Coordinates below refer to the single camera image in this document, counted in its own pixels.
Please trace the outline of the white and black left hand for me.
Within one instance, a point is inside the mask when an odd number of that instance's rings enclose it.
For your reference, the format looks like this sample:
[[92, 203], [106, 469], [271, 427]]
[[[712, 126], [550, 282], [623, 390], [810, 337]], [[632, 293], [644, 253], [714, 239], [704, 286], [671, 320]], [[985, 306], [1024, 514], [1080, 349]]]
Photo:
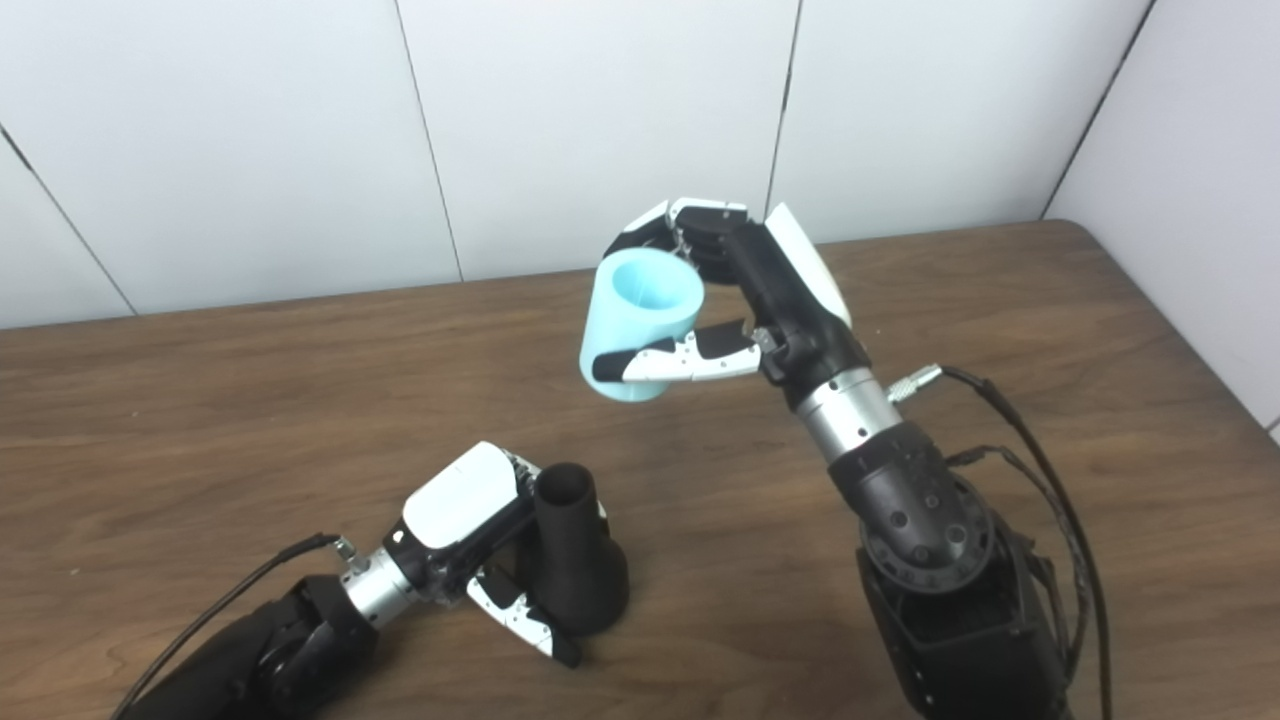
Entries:
[[404, 501], [346, 589], [375, 628], [417, 603], [470, 600], [525, 644], [576, 667], [579, 639], [625, 614], [630, 579], [585, 466], [539, 468], [483, 441]]

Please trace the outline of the white and black right hand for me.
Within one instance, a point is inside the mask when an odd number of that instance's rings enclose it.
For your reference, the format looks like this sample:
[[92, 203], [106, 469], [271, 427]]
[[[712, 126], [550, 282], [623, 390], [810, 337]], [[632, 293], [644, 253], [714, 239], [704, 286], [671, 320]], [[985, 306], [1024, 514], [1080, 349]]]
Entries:
[[598, 268], [580, 354], [602, 393], [760, 373], [790, 407], [870, 357], [829, 268], [785, 205], [678, 199], [630, 222]]

